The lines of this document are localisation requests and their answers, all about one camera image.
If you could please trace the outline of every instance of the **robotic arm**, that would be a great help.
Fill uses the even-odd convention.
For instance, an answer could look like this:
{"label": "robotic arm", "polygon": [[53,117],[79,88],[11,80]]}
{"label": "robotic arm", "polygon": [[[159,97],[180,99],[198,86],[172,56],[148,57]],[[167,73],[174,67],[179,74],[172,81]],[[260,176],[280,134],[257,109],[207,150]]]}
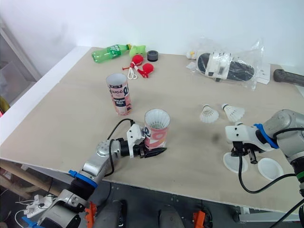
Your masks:
{"label": "robotic arm", "polygon": [[127,132],[127,140],[106,140],[97,145],[96,153],[86,161],[79,171],[69,171],[74,177],[68,189],[64,189],[52,205],[42,214],[34,228],[77,228],[80,224],[80,212],[88,206],[88,199],[98,183],[106,176],[113,162],[124,156],[141,158],[158,155],[166,148],[147,150],[142,128],[133,123]]}
{"label": "robotic arm", "polygon": [[226,126],[226,137],[233,144],[231,156],[249,155],[257,164],[256,152],[280,148],[300,181],[304,197],[304,115],[283,109],[264,124]]}

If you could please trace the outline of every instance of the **blue ring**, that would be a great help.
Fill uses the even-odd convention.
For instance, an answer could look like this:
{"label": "blue ring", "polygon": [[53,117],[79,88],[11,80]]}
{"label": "blue ring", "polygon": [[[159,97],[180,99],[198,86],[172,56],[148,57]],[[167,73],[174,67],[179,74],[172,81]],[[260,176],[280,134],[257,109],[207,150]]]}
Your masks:
{"label": "blue ring", "polygon": [[279,149],[279,146],[276,143],[274,143],[271,140],[271,138],[269,138],[269,136],[266,134],[266,132],[264,131],[263,125],[261,123],[258,123],[258,124],[256,123],[256,124],[254,124],[254,126],[256,126],[257,129],[259,129],[261,131],[262,136],[266,139],[266,141],[270,144],[270,146],[272,148]]}
{"label": "blue ring", "polygon": [[72,177],[77,177],[87,183],[89,183],[90,185],[92,185],[94,188],[97,188],[98,184],[96,184],[94,181],[92,181],[90,178],[84,176],[84,175],[81,175],[80,173],[77,173],[76,171],[73,171],[73,170],[70,170],[68,172],[69,174],[71,174]]}

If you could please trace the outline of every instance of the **green toy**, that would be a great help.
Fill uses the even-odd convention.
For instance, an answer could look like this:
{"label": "green toy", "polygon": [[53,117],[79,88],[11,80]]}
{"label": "green toy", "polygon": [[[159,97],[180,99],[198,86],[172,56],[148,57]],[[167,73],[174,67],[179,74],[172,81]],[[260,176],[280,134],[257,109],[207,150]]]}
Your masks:
{"label": "green toy", "polygon": [[132,46],[129,52],[130,57],[133,58],[133,56],[137,54],[140,54],[144,57],[146,55],[146,46],[145,45]]}

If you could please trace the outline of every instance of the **table surface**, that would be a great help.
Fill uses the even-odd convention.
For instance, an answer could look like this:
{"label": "table surface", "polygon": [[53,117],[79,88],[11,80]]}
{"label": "table surface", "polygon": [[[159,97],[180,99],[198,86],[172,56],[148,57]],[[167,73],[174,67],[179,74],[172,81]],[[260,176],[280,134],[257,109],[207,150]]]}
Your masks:
{"label": "table surface", "polygon": [[[91,58],[95,49],[83,55],[2,143],[1,158],[61,172],[83,166],[123,119],[114,111],[105,78],[130,64],[128,55],[96,64]],[[245,108],[242,122],[246,125],[263,123],[283,108],[304,113],[304,99],[297,88],[271,80],[268,85],[258,84],[253,92],[194,74],[186,68],[188,63],[184,56],[160,54],[149,79],[129,80],[133,111],[128,117],[142,124],[146,111],[166,110],[171,117],[168,150],[148,159],[123,158],[106,179],[203,200],[289,210],[301,200],[296,178],[251,195],[241,188],[237,174],[224,166],[223,155],[232,148],[224,128],[231,123],[221,105]],[[200,122],[202,104],[218,110],[215,123]],[[126,137],[127,129],[127,124],[122,125],[113,137]],[[258,160],[262,157],[278,161],[284,173],[293,172],[280,150],[257,155]],[[269,182],[250,163],[243,179],[253,190]]]}

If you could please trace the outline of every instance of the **black handle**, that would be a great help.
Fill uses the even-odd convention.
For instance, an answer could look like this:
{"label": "black handle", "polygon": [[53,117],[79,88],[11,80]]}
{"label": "black handle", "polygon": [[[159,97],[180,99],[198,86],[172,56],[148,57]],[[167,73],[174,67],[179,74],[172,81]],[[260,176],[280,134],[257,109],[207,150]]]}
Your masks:
{"label": "black handle", "polygon": [[288,82],[299,86],[304,86],[304,76],[289,73],[283,69],[277,69],[274,71],[274,80],[276,82]]}

